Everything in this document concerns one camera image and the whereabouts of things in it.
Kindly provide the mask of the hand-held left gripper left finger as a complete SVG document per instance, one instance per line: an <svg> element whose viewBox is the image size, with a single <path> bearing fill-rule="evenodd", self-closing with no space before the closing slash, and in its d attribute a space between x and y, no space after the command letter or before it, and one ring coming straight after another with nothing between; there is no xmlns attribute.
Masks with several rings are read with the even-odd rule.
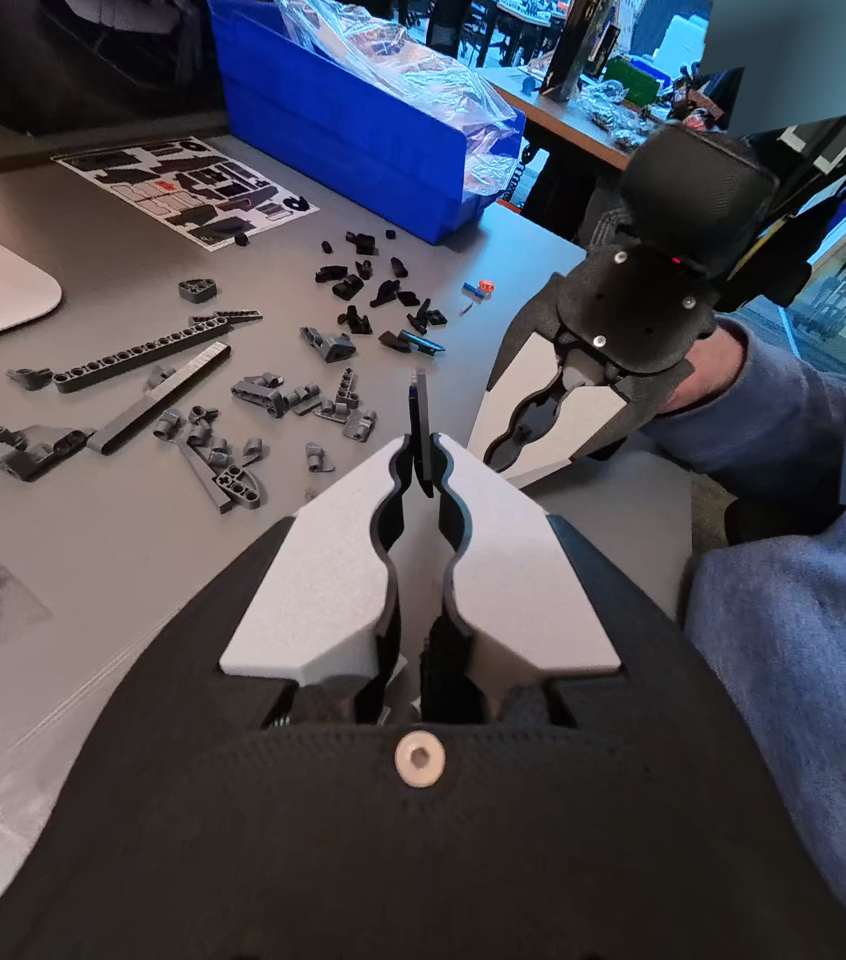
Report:
<svg viewBox="0 0 846 960"><path fill-rule="evenodd" d="M377 724L401 646L396 567L414 445L395 438L309 501L285 535L218 665L229 676L352 696Z"/></svg>

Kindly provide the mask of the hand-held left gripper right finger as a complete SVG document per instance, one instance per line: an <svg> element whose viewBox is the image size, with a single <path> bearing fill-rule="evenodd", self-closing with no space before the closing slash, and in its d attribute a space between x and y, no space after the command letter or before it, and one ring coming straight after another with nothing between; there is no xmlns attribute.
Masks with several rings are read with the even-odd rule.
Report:
<svg viewBox="0 0 846 960"><path fill-rule="evenodd" d="M559 518L447 434L429 452L453 553L421 655L422 719L480 723L517 690L619 674Z"/></svg>

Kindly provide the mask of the black plate assembly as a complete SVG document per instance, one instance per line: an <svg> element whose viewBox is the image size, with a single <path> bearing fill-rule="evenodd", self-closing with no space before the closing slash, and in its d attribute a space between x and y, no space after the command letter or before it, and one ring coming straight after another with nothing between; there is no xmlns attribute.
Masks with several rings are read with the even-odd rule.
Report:
<svg viewBox="0 0 846 960"><path fill-rule="evenodd" d="M427 498L434 498L442 490L446 459L433 439L430 430L429 400L420 404L408 387L408 414L413 465L420 489Z"/></svg>

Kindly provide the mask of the person's right forearm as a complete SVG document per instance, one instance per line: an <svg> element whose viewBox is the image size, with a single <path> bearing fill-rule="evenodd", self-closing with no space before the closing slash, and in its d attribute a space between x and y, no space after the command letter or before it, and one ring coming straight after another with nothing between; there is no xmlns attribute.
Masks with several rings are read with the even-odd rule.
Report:
<svg viewBox="0 0 846 960"><path fill-rule="evenodd" d="M747 358L715 400L657 414L643 433L699 473L730 485L787 485L837 474L846 440L846 378L816 369L745 326Z"/></svg>

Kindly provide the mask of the pile of black lego pieces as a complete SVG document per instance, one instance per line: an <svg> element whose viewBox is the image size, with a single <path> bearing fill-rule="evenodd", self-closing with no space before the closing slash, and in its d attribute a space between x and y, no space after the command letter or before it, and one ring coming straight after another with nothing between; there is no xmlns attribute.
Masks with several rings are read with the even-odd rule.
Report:
<svg viewBox="0 0 846 960"><path fill-rule="evenodd" d="M314 346L319 346L328 359L345 351L353 352L349 345L353 337L377 337L380 344L401 353L418 353L436 356L444 347L430 339L431 330L442 329L448 318L433 304L410 286L410 273L405 261L396 255L389 258L387 273L382 268L381 252L377 238L365 232L347 231L345 242L356 255L352 265L326 263L314 273L314 282L327 286L332 296L344 307L336 318L341 333L333 341L313 331L306 333ZM388 306L405 308L405 326L395 329L374 330L369 313Z"/></svg>

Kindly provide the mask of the long dark grey lego plate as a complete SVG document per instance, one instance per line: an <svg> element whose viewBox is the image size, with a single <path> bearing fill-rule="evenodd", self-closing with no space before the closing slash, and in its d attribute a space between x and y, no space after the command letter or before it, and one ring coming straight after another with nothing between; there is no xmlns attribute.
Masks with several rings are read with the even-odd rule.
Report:
<svg viewBox="0 0 846 960"><path fill-rule="evenodd" d="M231 354L230 343L212 342L160 385L147 390L125 411L96 430L87 440L86 448L100 455L114 453L145 426L155 422L187 391L225 364Z"/></svg>

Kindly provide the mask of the dark printed lego box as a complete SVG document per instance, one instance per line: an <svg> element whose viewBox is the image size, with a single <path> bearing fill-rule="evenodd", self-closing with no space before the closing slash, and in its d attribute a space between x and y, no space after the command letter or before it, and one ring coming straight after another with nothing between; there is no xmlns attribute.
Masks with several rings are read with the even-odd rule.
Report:
<svg viewBox="0 0 846 960"><path fill-rule="evenodd" d="M207 2L0 1L0 125L69 134L225 107Z"/></svg>

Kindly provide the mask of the person's right hand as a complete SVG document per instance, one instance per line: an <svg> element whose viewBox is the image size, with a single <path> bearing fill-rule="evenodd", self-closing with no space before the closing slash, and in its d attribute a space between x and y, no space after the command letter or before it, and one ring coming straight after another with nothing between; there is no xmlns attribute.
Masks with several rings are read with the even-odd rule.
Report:
<svg viewBox="0 0 846 960"><path fill-rule="evenodd" d="M678 414L715 401L740 377L748 351L747 333L733 320L720 317L712 334L689 349L685 359L692 370L659 414Z"/></svg>

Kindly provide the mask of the background wooden desk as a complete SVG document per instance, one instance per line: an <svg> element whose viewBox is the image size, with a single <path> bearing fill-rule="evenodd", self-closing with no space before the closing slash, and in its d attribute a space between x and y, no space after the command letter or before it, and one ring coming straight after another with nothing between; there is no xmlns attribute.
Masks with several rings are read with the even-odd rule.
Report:
<svg viewBox="0 0 846 960"><path fill-rule="evenodd" d="M525 114L528 124L537 126L617 171L623 171L628 166L631 157L615 147L610 135L594 125L581 111L568 103L555 102L541 95L537 89L525 91L525 81L530 81L534 88L537 82L522 69L482 67L476 72L497 90L503 100Z"/></svg>

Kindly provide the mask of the tall dark carton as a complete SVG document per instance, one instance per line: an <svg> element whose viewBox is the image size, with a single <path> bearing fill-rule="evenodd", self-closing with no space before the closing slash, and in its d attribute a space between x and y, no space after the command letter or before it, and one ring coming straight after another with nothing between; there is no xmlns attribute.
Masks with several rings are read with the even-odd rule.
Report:
<svg viewBox="0 0 846 960"><path fill-rule="evenodd" d="M542 97L567 102L586 64L614 23L615 1L573 1L540 88Z"/></svg>

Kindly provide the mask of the long dark grey holed beam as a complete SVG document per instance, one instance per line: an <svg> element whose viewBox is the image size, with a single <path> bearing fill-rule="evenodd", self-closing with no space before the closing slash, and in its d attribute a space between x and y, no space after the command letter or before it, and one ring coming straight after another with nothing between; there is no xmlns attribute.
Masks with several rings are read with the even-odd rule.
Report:
<svg viewBox="0 0 846 960"><path fill-rule="evenodd" d="M209 343L232 332L237 326L259 322L257 310L225 310L194 316L184 328L125 349L114 351L80 366L53 374L51 384L60 394L71 394L112 378L128 374L148 364L180 354L191 347Z"/></svg>

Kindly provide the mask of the blue plastic bin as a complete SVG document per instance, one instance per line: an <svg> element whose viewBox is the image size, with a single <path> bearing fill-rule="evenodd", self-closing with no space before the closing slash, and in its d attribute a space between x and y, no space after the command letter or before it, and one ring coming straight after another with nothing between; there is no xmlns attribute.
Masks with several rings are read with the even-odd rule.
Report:
<svg viewBox="0 0 846 960"><path fill-rule="evenodd" d="M277 2L208 6L236 138L430 244L501 196L464 199L464 135L298 45Z"/></svg>

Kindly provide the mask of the crumpled clear plastic bag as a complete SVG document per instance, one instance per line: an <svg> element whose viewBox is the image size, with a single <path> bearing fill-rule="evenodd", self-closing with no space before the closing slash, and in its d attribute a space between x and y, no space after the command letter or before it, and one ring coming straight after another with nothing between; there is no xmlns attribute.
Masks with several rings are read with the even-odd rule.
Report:
<svg viewBox="0 0 846 960"><path fill-rule="evenodd" d="M525 121L476 71L362 6L279 1L277 7L298 45L463 134L462 198L498 197L508 187Z"/></svg>

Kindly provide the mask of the pile of dark grey pieces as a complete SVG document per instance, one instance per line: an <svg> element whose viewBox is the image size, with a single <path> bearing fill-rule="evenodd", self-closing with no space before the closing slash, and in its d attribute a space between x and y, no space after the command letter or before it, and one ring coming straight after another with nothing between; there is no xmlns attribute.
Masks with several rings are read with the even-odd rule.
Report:
<svg viewBox="0 0 846 960"><path fill-rule="evenodd" d="M155 366L138 400L181 368ZM8 376L21 386L37 389L51 383L54 374L45 369L20 368L10 370ZM365 442L377 417L361 408L354 385L355 373L345 366L334 393L323 391L314 382L289 390L282 376L269 371L239 379L230 392L236 401L256 406L274 420L288 414L315 414L342 426L349 439ZM235 507L258 509L265 493L250 468L264 459L268 449L261 438L251 437L234 452L231 443L216 431L219 415L217 408L199 404L187 413L170 406L138 434L152 427L159 442L176 447L219 514ZM11 429L0 425L0 472L24 483L32 482L82 450L89 450L86 443L97 430L43 424Z"/></svg>

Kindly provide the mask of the printed white parts sheet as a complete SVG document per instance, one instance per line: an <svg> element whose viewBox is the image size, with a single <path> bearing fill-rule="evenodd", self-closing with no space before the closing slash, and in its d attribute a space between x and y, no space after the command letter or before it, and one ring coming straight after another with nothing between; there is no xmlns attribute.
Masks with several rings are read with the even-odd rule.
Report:
<svg viewBox="0 0 846 960"><path fill-rule="evenodd" d="M209 251L320 210L191 136L58 154L53 161Z"/></svg>

